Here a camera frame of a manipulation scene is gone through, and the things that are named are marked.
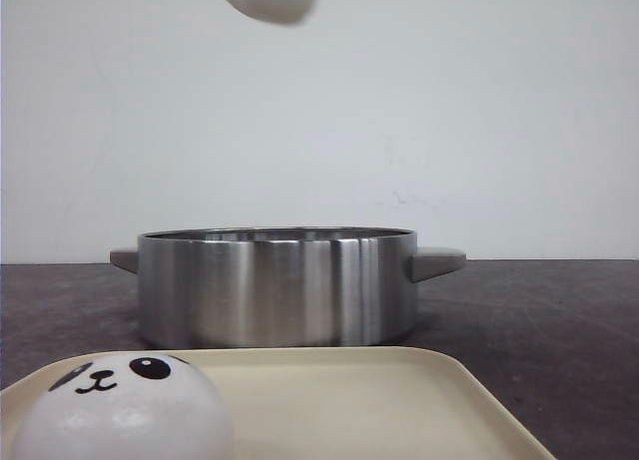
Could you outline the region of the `stainless steel pot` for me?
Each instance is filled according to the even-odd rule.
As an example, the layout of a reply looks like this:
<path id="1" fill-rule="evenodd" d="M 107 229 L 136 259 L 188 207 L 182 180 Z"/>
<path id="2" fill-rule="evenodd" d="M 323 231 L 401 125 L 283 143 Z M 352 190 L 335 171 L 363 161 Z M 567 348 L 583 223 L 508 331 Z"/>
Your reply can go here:
<path id="1" fill-rule="evenodd" d="M 143 233 L 110 262 L 136 277 L 156 347 L 365 346 L 407 335 L 418 285 L 466 255 L 413 230 L 231 228 Z"/>

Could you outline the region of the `cream plastic tray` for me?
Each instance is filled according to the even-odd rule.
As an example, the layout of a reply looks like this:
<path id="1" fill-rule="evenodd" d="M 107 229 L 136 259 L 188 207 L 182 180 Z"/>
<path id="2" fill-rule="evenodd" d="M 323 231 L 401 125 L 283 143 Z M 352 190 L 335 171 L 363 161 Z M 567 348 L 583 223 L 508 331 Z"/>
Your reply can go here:
<path id="1" fill-rule="evenodd" d="M 238 459 L 546 459 L 460 362 L 427 349 L 182 350 L 218 387 Z"/>

